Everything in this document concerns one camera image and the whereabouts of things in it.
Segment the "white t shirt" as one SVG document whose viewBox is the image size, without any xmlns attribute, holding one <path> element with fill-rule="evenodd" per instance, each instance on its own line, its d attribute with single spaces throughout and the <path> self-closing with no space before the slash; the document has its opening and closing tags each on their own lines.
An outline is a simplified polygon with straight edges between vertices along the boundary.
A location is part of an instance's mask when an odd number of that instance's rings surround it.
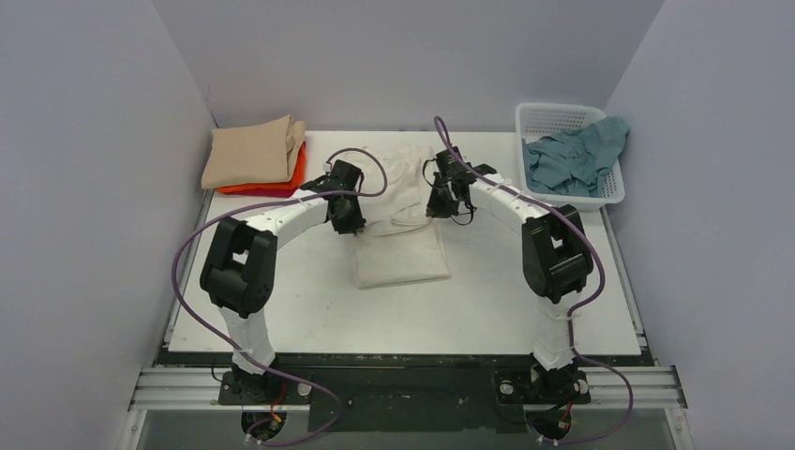
<svg viewBox="0 0 795 450">
<path fill-rule="evenodd" d="M 356 286 L 364 290 L 449 278 L 441 233 L 426 216 L 430 187 L 423 164 L 433 149 L 407 144 L 371 154 L 381 168 L 361 154 L 344 158 L 363 170 L 367 194 L 384 190 L 359 198 L 366 225 L 349 241 Z"/>
</svg>

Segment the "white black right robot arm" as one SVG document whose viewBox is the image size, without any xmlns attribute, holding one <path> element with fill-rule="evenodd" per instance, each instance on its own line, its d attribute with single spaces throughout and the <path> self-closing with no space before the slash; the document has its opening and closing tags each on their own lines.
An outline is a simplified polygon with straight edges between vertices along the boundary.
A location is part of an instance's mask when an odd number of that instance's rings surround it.
<svg viewBox="0 0 795 450">
<path fill-rule="evenodd" d="M 473 167 L 459 162 L 458 155 L 452 148 L 431 160 L 436 168 L 427 216 L 454 218 L 461 207 L 469 213 L 483 210 L 519 235 L 522 275 L 537 307 L 531 397 L 550 404 L 588 400 L 589 385 L 578 369 L 568 314 L 593 271 L 577 209 L 524 200 L 492 167 Z"/>
</svg>

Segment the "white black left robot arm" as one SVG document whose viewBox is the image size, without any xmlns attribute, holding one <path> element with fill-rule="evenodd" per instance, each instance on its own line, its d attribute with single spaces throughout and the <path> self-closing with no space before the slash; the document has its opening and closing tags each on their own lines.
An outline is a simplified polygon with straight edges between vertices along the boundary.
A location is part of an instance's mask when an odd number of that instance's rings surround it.
<svg viewBox="0 0 795 450">
<path fill-rule="evenodd" d="M 361 169 L 338 160 L 325 175 L 301 186 L 289 204 L 218 223 L 200 286 L 236 345 L 226 382 L 231 393 L 258 403 L 279 396 L 283 380 L 274 372 L 278 358 L 263 312 L 275 288 L 278 250 L 324 223 L 331 223 L 339 234 L 362 231 L 366 221 L 357 193 L 363 181 Z"/>
</svg>

